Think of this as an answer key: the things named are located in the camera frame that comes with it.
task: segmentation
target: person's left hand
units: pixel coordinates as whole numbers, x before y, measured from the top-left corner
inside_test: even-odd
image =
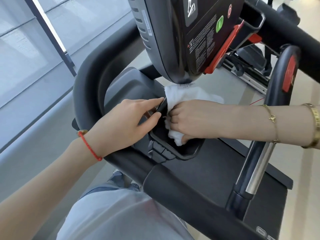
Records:
[[[156,112],[138,125],[142,116],[147,115],[163,99],[123,100],[85,134],[86,141],[100,157],[133,145],[158,123],[161,113]]]

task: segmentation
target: gold chain bracelet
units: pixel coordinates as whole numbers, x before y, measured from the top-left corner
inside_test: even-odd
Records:
[[[312,115],[314,117],[314,123],[315,123],[315,130],[314,130],[314,135],[311,143],[308,146],[302,146],[302,148],[314,148],[316,145],[318,145],[318,142],[320,140],[320,116],[319,112],[316,106],[313,104],[302,104],[310,109],[312,112]]]
[[[268,105],[263,104],[263,105],[261,105],[261,106],[263,106],[263,107],[266,108],[266,110],[268,111],[269,116],[270,116],[270,117],[269,117],[269,120],[271,120],[272,123],[274,124],[274,128],[275,128],[275,139],[272,141],[272,143],[274,143],[274,144],[280,143],[280,140],[279,140],[279,137],[278,137],[278,127],[277,127],[276,116],[271,113],[271,110],[270,110],[270,108],[269,108]]]

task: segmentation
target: forearm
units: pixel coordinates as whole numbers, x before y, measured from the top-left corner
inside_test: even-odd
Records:
[[[273,141],[276,139],[274,123],[262,106],[225,106],[221,113],[222,137],[250,141]],[[270,106],[276,116],[278,139],[281,143],[306,146],[314,136],[313,115],[306,106]]]
[[[79,139],[18,191],[0,203],[3,239],[31,239],[50,213],[96,159]]]

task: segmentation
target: white shirt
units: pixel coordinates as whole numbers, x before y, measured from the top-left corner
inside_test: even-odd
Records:
[[[128,189],[86,195],[71,208],[57,240],[193,240],[169,210]]]

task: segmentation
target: green start button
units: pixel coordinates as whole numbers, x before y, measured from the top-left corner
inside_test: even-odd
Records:
[[[217,22],[216,33],[218,33],[220,31],[220,29],[222,28],[222,25],[223,25],[223,15],[219,18],[219,20]]]

